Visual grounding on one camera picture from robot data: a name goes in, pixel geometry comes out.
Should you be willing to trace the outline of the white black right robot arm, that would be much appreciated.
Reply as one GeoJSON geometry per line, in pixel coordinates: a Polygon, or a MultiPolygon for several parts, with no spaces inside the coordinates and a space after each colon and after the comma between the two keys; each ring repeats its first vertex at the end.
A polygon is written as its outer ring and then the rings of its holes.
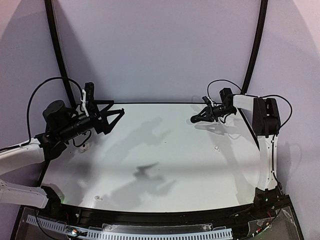
{"type": "Polygon", "coordinates": [[[217,122],[221,117],[235,115],[237,110],[246,110],[252,114],[251,129],[259,146],[260,169],[255,196],[266,198],[267,192],[280,187],[277,179],[277,142],[282,127],[278,104],[274,95],[253,96],[235,94],[230,88],[219,92],[221,104],[204,96],[206,107],[200,113],[192,116],[192,123],[217,122]]]}

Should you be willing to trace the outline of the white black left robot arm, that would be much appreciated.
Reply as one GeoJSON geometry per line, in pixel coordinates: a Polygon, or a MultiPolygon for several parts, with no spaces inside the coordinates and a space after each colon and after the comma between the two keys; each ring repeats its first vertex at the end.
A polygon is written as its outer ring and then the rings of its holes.
{"type": "MultiPolygon", "coordinates": [[[[53,101],[42,113],[46,122],[44,133],[0,152],[0,174],[32,164],[49,163],[67,149],[69,141],[91,130],[109,134],[125,114],[124,109],[112,110],[113,105],[112,100],[89,100],[85,101],[83,112],[78,113],[66,107],[63,100],[53,101]]],[[[59,207],[61,199],[49,186],[31,187],[1,180],[0,202],[50,209],[59,207]]]]}

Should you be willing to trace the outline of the black earbud charging case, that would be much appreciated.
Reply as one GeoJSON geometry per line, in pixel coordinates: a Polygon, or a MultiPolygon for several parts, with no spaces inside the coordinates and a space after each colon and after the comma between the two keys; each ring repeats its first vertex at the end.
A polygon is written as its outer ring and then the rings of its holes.
{"type": "Polygon", "coordinates": [[[191,121],[191,123],[194,123],[194,124],[200,122],[200,120],[199,120],[197,115],[192,116],[190,118],[190,121],[191,121]]]}

